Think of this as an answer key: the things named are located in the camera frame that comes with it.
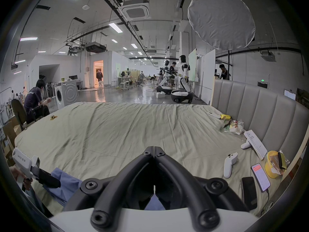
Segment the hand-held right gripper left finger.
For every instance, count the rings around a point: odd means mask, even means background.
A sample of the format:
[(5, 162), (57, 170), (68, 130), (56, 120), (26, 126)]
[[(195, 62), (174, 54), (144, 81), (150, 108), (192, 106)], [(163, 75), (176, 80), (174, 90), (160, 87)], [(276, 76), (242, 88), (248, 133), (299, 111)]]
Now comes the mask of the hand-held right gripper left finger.
[(116, 230), (122, 208), (144, 210), (155, 193), (151, 172), (154, 153), (155, 147), (149, 146), (116, 176), (83, 181), (64, 211), (94, 208), (91, 226), (95, 230)]

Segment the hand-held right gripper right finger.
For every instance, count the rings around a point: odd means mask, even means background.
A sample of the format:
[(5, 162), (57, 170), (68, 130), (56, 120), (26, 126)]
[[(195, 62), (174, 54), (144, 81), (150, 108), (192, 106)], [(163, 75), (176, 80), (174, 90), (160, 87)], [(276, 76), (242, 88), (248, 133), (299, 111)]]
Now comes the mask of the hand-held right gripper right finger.
[(229, 211), (228, 220), (249, 214), (245, 204), (221, 178), (193, 176), (179, 162), (155, 146), (155, 195), (166, 210), (188, 208), (195, 230), (214, 230), (223, 218), (218, 209)]

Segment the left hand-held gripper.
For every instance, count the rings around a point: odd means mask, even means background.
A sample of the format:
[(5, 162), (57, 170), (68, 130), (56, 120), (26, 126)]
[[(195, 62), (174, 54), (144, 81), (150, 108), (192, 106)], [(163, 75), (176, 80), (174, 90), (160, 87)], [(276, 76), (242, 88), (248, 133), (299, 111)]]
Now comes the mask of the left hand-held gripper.
[[(41, 161), (38, 156), (34, 155), (30, 158), (16, 147), (13, 150), (12, 158), (15, 162), (15, 166), (29, 179), (32, 178), (33, 180), (38, 180), (40, 184), (45, 185), (48, 188), (61, 187), (60, 180), (40, 168)], [(25, 189), (23, 179), (21, 177), (19, 177), (16, 182), (21, 189)]]

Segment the person's left hand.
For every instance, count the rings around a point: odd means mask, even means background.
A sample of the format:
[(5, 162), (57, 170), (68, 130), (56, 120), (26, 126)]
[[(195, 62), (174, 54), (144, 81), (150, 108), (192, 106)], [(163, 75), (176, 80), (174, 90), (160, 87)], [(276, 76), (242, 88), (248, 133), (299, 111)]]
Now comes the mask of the person's left hand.
[(31, 184), (33, 182), (32, 178), (28, 178), (20, 169), (18, 169), (16, 166), (10, 166), (9, 167), (10, 172), (12, 173), (14, 179), (17, 181), (19, 177), (23, 179), (23, 185), (25, 187), (25, 190), (30, 191)]

